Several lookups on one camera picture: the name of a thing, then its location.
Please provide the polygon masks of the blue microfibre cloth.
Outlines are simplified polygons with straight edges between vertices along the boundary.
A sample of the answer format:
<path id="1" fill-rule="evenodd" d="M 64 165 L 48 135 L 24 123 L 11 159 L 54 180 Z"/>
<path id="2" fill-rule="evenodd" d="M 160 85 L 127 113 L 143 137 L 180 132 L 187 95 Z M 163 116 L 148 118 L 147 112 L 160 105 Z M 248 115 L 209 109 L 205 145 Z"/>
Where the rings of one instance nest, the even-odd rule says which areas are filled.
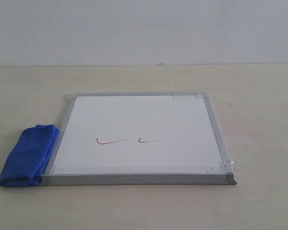
<path id="1" fill-rule="evenodd" d="M 58 135 L 55 125 L 25 129 L 6 159 L 0 174 L 0 186 L 39 186 Z"/>

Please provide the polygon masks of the clear tape back right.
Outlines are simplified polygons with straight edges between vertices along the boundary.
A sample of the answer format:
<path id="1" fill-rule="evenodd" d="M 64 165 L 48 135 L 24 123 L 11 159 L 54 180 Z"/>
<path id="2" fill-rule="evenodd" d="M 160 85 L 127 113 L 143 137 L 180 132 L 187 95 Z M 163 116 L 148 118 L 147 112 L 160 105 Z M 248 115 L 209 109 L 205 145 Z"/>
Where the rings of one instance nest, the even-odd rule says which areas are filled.
<path id="1" fill-rule="evenodd" d="M 203 99 L 209 100 L 209 94 L 207 92 L 172 92 L 171 98 L 173 100 L 178 99 Z"/>

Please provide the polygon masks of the white board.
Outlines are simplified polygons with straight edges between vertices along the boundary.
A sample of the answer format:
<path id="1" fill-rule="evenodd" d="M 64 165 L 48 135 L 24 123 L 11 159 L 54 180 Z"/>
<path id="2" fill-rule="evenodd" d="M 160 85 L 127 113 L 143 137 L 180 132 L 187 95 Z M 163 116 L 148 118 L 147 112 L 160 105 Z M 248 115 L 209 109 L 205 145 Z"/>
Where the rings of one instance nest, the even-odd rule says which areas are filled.
<path id="1" fill-rule="evenodd" d="M 44 185 L 226 184 L 230 160 L 209 100 L 172 92 L 75 93 Z"/>

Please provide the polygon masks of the clear tape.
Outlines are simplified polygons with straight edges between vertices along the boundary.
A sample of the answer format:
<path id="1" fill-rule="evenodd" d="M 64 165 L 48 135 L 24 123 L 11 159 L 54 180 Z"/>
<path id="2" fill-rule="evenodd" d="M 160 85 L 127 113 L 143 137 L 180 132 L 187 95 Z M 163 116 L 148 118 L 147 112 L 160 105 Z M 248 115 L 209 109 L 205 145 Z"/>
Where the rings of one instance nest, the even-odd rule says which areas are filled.
<path id="1" fill-rule="evenodd" d="M 225 160 L 225 161 L 219 161 L 216 166 L 210 167 L 206 173 L 212 173 L 212 174 L 229 174 L 229 173 L 235 173 L 237 170 L 237 162 L 231 161 L 231 160 Z"/>
<path id="2" fill-rule="evenodd" d="M 209 94 L 207 92 L 172 92 L 171 98 L 173 100 L 178 99 L 203 99 L 209 100 Z"/>

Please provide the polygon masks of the clear tape front right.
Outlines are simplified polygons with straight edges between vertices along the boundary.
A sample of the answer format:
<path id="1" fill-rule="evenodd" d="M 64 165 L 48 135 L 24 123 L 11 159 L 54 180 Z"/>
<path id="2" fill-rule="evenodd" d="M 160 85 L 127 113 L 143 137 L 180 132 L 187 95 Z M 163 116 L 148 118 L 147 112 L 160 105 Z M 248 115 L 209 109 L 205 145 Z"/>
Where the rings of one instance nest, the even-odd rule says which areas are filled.
<path id="1" fill-rule="evenodd" d="M 229 174 L 229 173 L 235 173 L 237 170 L 237 162 L 231 161 L 231 160 L 225 160 L 225 161 L 219 161 L 216 166 L 210 167 L 206 173 L 212 173 L 212 174 Z"/>

